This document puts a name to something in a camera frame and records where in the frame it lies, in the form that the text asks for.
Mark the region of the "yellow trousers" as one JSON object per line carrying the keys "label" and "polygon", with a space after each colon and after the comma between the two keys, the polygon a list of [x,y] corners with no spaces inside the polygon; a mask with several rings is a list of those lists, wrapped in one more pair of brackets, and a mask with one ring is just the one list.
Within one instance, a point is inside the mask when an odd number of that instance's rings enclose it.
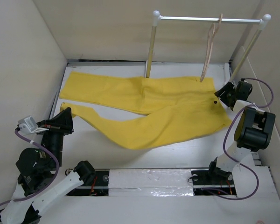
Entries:
{"label": "yellow trousers", "polygon": [[[70,108],[73,117],[80,117],[116,144],[140,150],[200,138],[229,126],[231,120],[214,93],[212,78],[123,78],[73,71],[59,97],[61,110]],[[80,102],[140,117],[110,120]]]}

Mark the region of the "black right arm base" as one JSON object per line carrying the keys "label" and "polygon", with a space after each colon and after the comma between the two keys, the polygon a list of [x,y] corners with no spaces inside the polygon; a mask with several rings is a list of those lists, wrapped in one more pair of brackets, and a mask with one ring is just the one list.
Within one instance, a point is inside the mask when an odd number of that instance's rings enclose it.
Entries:
{"label": "black right arm base", "polygon": [[193,185],[195,196],[236,196],[236,189],[231,172],[217,167],[217,158],[208,168],[192,169],[188,183]]}

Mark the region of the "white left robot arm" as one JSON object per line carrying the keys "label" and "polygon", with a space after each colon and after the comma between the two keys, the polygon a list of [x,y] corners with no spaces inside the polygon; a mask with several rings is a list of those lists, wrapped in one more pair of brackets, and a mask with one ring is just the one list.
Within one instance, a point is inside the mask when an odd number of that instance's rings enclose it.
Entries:
{"label": "white left robot arm", "polygon": [[69,107],[52,119],[35,122],[28,116],[18,121],[14,133],[32,147],[24,149],[16,162],[20,174],[12,198],[0,203],[1,224],[37,224],[58,199],[76,187],[93,183],[94,167],[81,161],[63,180],[50,187],[62,165],[64,136],[73,132]]}

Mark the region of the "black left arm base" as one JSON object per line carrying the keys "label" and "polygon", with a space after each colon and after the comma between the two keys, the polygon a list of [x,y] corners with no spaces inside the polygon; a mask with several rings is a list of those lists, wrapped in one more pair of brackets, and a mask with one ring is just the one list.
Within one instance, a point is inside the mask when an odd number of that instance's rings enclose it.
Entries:
{"label": "black left arm base", "polygon": [[70,191],[66,196],[108,196],[109,170],[96,171],[96,177],[90,184],[84,184]]}

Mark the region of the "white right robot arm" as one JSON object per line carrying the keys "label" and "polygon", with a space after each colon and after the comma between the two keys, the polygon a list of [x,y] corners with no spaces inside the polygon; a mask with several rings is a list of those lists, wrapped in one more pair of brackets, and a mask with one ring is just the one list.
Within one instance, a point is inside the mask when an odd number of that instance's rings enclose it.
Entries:
{"label": "white right robot arm", "polygon": [[216,184],[227,177],[234,167],[248,154],[264,150],[268,147],[276,115],[263,111],[266,106],[257,106],[248,101],[253,86],[247,80],[255,81],[255,78],[242,78],[237,85],[231,82],[225,84],[215,92],[228,108],[236,112],[236,119],[240,117],[235,129],[234,141],[226,148],[228,136],[223,141],[224,153],[210,163],[206,178],[210,183]]}

